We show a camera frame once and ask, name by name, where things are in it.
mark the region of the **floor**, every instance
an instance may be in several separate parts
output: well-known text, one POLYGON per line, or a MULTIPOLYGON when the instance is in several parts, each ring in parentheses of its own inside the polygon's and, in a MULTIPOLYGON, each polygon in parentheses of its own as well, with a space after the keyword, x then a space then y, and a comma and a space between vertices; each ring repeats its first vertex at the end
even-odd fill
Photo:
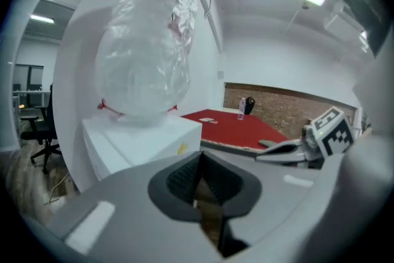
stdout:
MULTIPOLYGON (((36 110, 23 112, 21 116, 41 116, 41 113, 36 110)), ((21 131, 28 126, 29 122, 20 122, 21 131)), ((46 225, 53 214, 65 203, 78 196, 79 192, 71 176, 68 175, 54 190, 49 204, 52 188, 67 175, 68 170, 61 155, 50 156, 47 163, 48 175, 42 173, 43 156, 37 157, 36 164, 33 166, 30 156, 43 148, 44 146, 35 140, 21 140, 21 150, 0 153, 0 176, 19 212, 46 225)), ((195 200, 196 208, 201 211, 201 228, 217 247, 222 225, 222 210, 204 180, 201 180, 198 185, 195 200)))
MULTIPOLYGON (((28 122, 21 122, 21 130, 28 126, 26 124, 28 122)), ((0 176, 19 212, 46 225, 56 210, 78 196, 79 192, 69 175, 54 190, 48 204, 52 188, 67 175, 68 170, 61 155, 49 157, 48 175, 41 171, 44 156, 37 157, 33 166, 30 156, 43 148, 35 140, 21 140, 20 150, 0 153, 0 176)))

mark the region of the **brick wall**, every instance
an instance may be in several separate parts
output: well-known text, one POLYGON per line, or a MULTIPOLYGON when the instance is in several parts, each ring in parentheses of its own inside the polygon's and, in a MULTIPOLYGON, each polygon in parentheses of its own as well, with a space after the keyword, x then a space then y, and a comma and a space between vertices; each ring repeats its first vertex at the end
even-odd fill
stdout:
POLYGON ((348 105, 314 95, 263 86, 226 83, 223 106, 238 108, 242 97, 256 101, 251 115, 255 115, 289 139, 299 138, 302 127, 332 106, 340 108, 353 124, 356 109, 348 105))

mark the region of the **bottle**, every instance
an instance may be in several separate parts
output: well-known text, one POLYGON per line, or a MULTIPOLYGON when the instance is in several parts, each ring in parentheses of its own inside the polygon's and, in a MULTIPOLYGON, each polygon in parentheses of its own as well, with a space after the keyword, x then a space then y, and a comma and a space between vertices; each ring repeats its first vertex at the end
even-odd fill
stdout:
POLYGON ((238 119, 240 121, 244 119, 245 107, 246 107, 246 99, 245 98, 241 98, 241 100, 239 101, 239 108, 238 108, 240 110, 240 112, 242 112, 242 113, 238 114, 238 119))

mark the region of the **cable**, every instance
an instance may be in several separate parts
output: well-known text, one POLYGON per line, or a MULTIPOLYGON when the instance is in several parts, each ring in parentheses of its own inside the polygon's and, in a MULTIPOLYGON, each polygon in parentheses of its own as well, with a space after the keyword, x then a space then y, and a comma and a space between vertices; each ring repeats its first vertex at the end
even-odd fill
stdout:
POLYGON ((49 201, 48 201, 47 204, 50 204, 50 203, 51 203, 50 200, 52 199, 52 195, 54 194, 55 189, 56 189, 60 184, 63 183, 63 181, 66 179, 66 177, 67 177, 69 174, 70 174, 70 172, 68 171, 67 174, 64 176, 64 178, 62 178, 62 180, 52 188, 52 191, 50 191, 49 201))

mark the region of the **yellow sticker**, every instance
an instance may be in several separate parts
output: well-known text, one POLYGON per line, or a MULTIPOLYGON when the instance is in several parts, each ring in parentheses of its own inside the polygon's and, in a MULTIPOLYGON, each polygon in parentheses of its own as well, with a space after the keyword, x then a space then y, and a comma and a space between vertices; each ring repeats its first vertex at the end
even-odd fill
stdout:
POLYGON ((182 145, 178 149, 178 155, 183 155, 185 152, 187 152, 188 148, 188 144, 182 143, 182 145))

